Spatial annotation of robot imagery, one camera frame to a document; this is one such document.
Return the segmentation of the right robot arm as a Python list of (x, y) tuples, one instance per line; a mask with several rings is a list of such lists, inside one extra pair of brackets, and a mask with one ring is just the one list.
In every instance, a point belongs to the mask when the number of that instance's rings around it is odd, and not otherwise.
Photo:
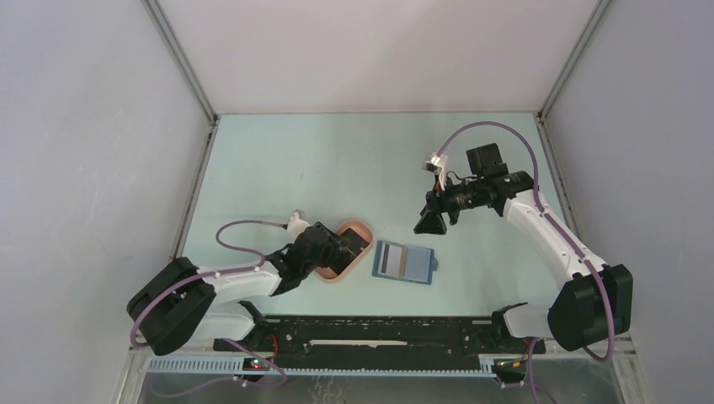
[(454, 183), (447, 156), (431, 154), (424, 170), (434, 175), (417, 234), (444, 235), (463, 210), (487, 206), (526, 236), (548, 266), (558, 295), (548, 306), (518, 303), (493, 313), (491, 344), (510, 352), (524, 338), (555, 340), (569, 352), (626, 333), (631, 325), (633, 277), (623, 264), (609, 265), (554, 215), (534, 179), (510, 172), (494, 143), (466, 153), (471, 176)]

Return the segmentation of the aluminium frame rail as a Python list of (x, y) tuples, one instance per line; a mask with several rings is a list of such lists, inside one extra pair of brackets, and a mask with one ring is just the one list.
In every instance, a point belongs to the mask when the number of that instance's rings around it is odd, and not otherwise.
[[(493, 377), (525, 359), (526, 338), (507, 337), (486, 316), (267, 316), (264, 340), (286, 375)], [(148, 355), (145, 370), (199, 375), (277, 375), (260, 359), (216, 342)]]

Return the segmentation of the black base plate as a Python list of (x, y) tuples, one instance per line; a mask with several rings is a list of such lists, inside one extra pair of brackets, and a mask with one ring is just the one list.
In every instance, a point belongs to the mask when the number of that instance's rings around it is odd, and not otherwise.
[(238, 342), (293, 370), (479, 371), (527, 351), (483, 316), (267, 316)]

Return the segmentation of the pink oval tray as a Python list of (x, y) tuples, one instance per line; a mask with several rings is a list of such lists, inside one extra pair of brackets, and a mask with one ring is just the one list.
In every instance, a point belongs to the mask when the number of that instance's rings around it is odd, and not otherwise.
[(328, 284), (335, 284), (343, 280), (349, 274), (354, 272), (360, 264), (362, 264), (368, 257), (370, 250), (374, 246), (375, 236), (370, 227), (368, 227), (363, 221), (357, 219), (348, 219), (343, 222), (334, 232), (340, 236), (348, 228), (353, 228), (358, 232), (363, 238), (365, 238), (369, 246), (360, 255), (360, 258), (353, 263), (351, 263), (346, 268), (340, 268), (338, 264), (332, 264), (328, 267), (317, 267), (314, 271), (316, 276), (323, 282)]

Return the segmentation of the gold credit card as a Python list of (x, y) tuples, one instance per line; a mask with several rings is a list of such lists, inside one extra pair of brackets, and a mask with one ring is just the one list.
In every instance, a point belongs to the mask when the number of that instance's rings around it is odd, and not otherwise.
[(406, 246), (401, 246), (400, 253), (399, 253), (398, 266), (397, 266), (397, 278), (398, 279), (405, 278), (407, 258), (408, 258), (408, 248)]

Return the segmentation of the blue card holder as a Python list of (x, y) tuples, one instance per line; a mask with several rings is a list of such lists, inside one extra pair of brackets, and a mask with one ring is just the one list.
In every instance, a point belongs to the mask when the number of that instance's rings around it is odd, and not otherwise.
[[(384, 243), (406, 246), (408, 248), (405, 278), (398, 279), (380, 274), (382, 248)], [(409, 246), (395, 242), (378, 241), (372, 275), (377, 278), (390, 279), (415, 284), (432, 284), (433, 274), (438, 270), (439, 262), (434, 250), (426, 247)]]

